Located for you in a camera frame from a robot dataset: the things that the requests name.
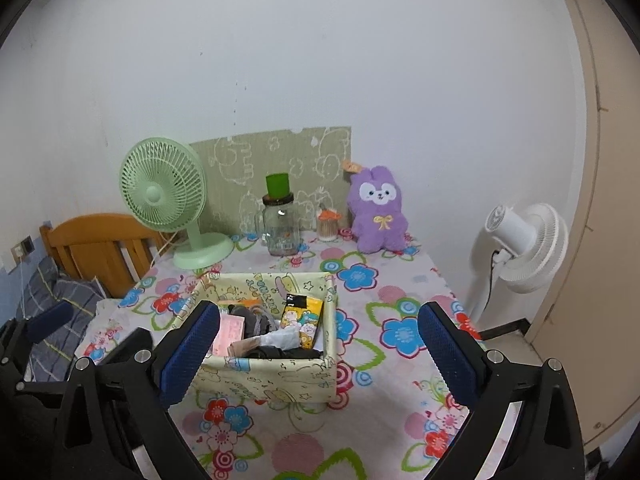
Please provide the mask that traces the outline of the pink mask pack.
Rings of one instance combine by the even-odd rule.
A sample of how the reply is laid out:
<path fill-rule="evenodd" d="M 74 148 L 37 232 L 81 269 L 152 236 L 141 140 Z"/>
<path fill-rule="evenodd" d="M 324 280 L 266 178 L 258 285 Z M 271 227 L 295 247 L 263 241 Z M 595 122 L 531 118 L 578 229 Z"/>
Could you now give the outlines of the pink mask pack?
<path fill-rule="evenodd" d="M 212 343 L 213 356 L 228 356 L 228 348 L 244 338 L 244 318 L 232 314 L 222 314 L 218 333 Z"/>

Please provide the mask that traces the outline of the cartoon print fabric storage box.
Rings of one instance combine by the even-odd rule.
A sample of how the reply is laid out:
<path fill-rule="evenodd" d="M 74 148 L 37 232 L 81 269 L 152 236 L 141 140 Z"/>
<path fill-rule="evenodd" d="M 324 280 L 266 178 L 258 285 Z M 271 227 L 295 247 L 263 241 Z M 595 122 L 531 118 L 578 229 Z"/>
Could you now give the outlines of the cartoon print fabric storage box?
<path fill-rule="evenodd" d="M 256 401 L 328 403 L 337 394 L 337 289 L 326 272 L 205 274 L 172 323 L 186 322 L 208 300 L 221 322 L 244 300 L 268 327 L 219 338 L 205 353 L 195 388 Z"/>

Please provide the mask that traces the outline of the white beige sock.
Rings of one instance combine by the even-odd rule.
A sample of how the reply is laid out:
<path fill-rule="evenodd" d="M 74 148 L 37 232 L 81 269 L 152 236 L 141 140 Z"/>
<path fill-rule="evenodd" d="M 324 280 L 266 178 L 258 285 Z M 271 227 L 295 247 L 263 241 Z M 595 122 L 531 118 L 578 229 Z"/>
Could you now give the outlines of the white beige sock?
<path fill-rule="evenodd" d="M 247 352 L 258 346 L 275 346 L 283 350 L 298 348 L 300 346 L 299 329 L 295 326 L 288 326 L 262 336 L 242 339 L 234 342 L 228 348 L 228 353 L 229 356 L 242 358 L 247 355 Z"/>

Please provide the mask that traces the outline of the black plastic bag bundle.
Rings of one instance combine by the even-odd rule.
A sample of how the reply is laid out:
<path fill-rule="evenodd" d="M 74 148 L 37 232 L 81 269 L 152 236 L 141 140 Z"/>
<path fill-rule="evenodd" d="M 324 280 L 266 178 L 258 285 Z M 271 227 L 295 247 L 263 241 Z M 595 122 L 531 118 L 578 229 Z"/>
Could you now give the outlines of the black plastic bag bundle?
<path fill-rule="evenodd" d="M 283 350 L 275 346 L 258 346 L 247 352 L 247 359 L 260 360 L 315 360 L 322 357 L 322 353 L 314 349 L 305 349 L 302 347 Z"/>

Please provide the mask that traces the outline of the grey plaid pillow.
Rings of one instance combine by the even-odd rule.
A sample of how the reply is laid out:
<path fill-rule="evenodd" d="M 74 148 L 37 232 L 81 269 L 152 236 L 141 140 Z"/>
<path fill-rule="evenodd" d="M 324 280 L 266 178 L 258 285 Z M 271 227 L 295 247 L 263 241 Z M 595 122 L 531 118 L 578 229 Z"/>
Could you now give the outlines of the grey plaid pillow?
<path fill-rule="evenodd" d="M 36 335 L 43 338 L 32 345 L 26 380 L 62 382 L 75 364 L 75 350 L 96 316 L 96 304 L 105 294 L 100 282 L 75 280 L 61 271 L 51 257 L 38 263 L 25 286 L 16 318 L 36 319 Z"/>

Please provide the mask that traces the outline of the beige door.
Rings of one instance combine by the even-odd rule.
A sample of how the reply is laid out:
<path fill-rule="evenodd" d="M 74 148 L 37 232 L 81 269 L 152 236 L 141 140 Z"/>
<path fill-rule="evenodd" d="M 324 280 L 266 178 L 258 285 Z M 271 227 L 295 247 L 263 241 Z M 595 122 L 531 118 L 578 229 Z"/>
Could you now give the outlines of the beige door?
<path fill-rule="evenodd" d="M 605 0 L 565 0 L 586 90 L 566 259 L 526 338 L 557 358 L 591 452 L 639 413 L 639 53 Z"/>

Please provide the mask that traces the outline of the floral tablecloth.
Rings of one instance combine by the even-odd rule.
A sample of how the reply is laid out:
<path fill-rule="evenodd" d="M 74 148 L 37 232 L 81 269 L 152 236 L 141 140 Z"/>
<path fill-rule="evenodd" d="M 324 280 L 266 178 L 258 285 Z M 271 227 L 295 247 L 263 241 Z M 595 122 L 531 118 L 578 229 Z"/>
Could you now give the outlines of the floral tablecloth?
<path fill-rule="evenodd" d="M 435 301 L 472 330 L 460 302 L 416 240 L 402 252 L 358 252 L 348 233 L 332 243 L 307 235 L 292 257 L 274 258 L 253 234 L 206 270 L 279 272 L 273 295 L 309 292 L 303 274 L 333 276 L 336 396 L 326 404 L 277 392 L 254 400 L 241 389 L 193 390 L 171 415 L 215 479 L 422 479 L 462 426 L 457 404 L 420 341 L 416 316 Z"/>

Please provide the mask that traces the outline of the green desk fan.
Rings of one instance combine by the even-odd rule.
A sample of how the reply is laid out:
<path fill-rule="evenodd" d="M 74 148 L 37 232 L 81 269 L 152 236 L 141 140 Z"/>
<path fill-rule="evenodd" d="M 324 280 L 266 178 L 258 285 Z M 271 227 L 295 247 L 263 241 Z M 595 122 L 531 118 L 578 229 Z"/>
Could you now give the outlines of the green desk fan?
<path fill-rule="evenodd" d="M 200 156 L 189 145 L 147 138 L 130 148 L 119 170 L 119 191 L 142 226 L 186 233 L 172 256 L 183 270 L 204 269 L 230 256 L 226 234 L 203 233 L 198 224 L 207 203 L 207 181 Z"/>

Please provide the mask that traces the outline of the yellow snack packet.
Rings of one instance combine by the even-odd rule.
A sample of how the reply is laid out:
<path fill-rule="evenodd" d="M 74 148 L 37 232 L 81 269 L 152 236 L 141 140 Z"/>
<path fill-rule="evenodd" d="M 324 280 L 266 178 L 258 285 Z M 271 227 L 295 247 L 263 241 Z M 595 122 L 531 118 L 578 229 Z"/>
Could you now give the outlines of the yellow snack packet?
<path fill-rule="evenodd" d="M 311 349 L 316 339 L 322 307 L 323 301 L 318 298 L 287 294 L 280 327 L 294 326 L 299 333 L 300 346 Z"/>

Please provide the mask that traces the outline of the white standing fan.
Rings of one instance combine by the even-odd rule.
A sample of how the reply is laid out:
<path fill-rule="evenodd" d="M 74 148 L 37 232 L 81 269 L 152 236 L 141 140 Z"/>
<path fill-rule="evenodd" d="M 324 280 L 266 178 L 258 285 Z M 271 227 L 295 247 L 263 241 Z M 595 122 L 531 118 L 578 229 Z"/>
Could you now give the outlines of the white standing fan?
<path fill-rule="evenodd" d="M 484 233 L 495 243 L 483 288 L 470 299 L 470 318 L 477 323 L 498 282 L 516 294 L 526 295 L 551 283 L 565 259 L 568 227 L 547 203 L 533 204 L 522 212 L 500 204 L 488 214 Z"/>

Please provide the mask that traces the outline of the glass mason jar mug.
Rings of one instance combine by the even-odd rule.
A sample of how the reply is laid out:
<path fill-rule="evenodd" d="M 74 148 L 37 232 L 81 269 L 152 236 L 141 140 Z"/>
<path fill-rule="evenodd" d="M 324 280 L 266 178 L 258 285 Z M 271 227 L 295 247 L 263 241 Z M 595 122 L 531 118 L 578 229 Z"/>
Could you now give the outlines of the glass mason jar mug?
<path fill-rule="evenodd" d="M 288 193 L 281 198 L 265 195 L 262 209 L 255 214 L 255 229 L 270 255 L 296 255 L 300 245 L 300 226 L 294 195 Z"/>

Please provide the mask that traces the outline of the green cup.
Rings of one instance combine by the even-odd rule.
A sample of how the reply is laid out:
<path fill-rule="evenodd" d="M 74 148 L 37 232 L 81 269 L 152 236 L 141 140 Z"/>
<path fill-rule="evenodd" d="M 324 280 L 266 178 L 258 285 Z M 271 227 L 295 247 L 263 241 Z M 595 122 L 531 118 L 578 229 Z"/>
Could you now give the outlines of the green cup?
<path fill-rule="evenodd" d="M 266 177 L 267 196 L 270 200 L 283 200 L 291 194 L 290 177 L 286 172 L 268 174 Z"/>

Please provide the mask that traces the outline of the jar of cotton swabs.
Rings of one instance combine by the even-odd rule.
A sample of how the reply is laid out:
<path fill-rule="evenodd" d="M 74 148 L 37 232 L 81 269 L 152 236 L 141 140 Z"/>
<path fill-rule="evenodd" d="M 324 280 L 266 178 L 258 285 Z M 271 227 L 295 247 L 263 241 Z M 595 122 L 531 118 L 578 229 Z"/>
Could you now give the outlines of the jar of cotton swabs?
<path fill-rule="evenodd" d="M 322 242 L 333 242 L 338 237 L 342 215 L 335 209 L 321 205 L 317 214 L 317 235 Z"/>

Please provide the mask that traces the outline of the purple plush bunny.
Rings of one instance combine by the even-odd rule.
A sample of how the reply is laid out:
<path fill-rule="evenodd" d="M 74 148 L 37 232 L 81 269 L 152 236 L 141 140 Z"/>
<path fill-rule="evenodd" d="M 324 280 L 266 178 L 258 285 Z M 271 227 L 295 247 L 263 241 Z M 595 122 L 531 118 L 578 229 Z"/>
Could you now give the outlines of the purple plush bunny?
<path fill-rule="evenodd" d="M 402 252 L 408 220 L 402 213 L 401 190 L 385 166 L 363 168 L 350 178 L 347 206 L 352 235 L 364 254 Z"/>

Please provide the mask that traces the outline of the wall power outlet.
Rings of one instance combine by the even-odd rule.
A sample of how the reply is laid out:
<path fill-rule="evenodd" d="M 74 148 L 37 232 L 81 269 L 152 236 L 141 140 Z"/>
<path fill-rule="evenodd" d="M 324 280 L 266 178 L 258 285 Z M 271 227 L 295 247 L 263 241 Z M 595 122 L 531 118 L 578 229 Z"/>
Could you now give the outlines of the wall power outlet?
<path fill-rule="evenodd" d="M 16 264 L 22 263 L 35 250 L 34 242 L 30 236 L 23 238 L 11 248 L 11 254 Z"/>

